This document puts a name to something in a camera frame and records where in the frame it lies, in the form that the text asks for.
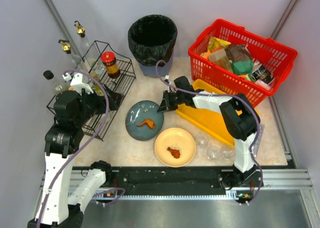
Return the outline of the small yellow seasoning bottle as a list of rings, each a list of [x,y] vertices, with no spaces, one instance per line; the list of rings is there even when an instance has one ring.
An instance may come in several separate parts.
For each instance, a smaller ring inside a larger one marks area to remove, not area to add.
[[[98,75],[94,71],[90,73],[90,76],[93,77],[97,82],[100,82]],[[100,89],[100,87],[96,83],[93,84],[93,87],[95,88],[94,90],[98,96],[100,97],[104,96],[103,91]]]

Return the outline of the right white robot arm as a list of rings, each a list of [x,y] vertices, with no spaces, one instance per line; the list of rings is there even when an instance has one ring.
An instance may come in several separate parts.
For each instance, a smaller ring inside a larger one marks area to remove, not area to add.
[[[186,76],[181,76],[169,84],[161,80],[174,92],[165,90],[158,113],[175,111],[184,104],[194,109],[204,109],[222,115],[228,133],[234,139],[235,159],[233,184],[243,185],[260,166],[256,163],[253,146],[260,133],[260,117],[242,93],[222,95],[195,90]]]

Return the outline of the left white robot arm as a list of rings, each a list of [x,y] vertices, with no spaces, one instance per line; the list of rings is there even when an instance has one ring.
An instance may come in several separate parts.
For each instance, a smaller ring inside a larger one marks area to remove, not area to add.
[[[54,124],[45,135],[45,176],[38,211],[29,228],[79,228],[85,210],[102,186],[113,180],[109,163],[91,164],[84,180],[70,195],[69,187],[75,157],[85,148],[80,145],[84,124],[95,114],[108,113],[106,89],[88,73],[67,70],[72,90],[58,94],[54,104]]]

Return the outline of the black-capped dark sauce bottle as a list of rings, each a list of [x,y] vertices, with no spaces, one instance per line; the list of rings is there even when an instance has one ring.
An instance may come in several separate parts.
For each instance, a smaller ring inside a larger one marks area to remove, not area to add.
[[[54,74],[50,70],[44,71],[43,76],[47,81],[51,83],[50,85],[55,96],[69,90],[70,86],[63,79],[54,76]]]

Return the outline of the gold-capped glass bottle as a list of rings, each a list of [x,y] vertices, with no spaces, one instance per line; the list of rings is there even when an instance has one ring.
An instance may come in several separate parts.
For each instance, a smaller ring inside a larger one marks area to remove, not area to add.
[[[85,67],[83,65],[83,60],[79,55],[75,54],[72,51],[72,47],[71,47],[70,41],[69,40],[59,39],[58,43],[62,45],[61,46],[62,51],[65,54],[67,54],[68,57],[71,59],[71,62],[73,63],[73,66],[78,70],[84,71]]]
[[[85,28],[80,24],[79,21],[74,22],[74,26],[77,28],[76,32],[80,36],[80,48],[84,55],[85,64],[88,65],[91,71],[97,75],[102,75],[105,71],[103,64],[99,61],[100,52],[93,41],[86,35]]]

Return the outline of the glass jar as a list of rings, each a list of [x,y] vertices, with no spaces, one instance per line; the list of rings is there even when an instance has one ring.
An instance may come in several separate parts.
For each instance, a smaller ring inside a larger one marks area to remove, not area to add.
[[[117,87],[117,83],[115,81],[109,81],[106,83],[108,89],[114,91]]]

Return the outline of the cream ceramic plate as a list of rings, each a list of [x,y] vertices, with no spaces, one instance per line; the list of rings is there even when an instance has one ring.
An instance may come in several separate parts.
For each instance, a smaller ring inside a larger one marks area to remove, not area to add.
[[[180,150],[180,158],[175,159],[168,147]],[[178,168],[187,165],[196,154],[196,142],[193,136],[182,128],[169,128],[162,131],[154,143],[157,158],[166,166]]]

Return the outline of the red-lidded sauce jar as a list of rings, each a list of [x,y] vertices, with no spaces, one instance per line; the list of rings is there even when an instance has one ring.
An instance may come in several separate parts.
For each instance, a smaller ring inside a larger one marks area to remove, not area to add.
[[[101,61],[106,67],[108,76],[111,79],[116,79],[120,76],[120,70],[117,67],[116,56],[113,52],[104,52],[101,56]]]

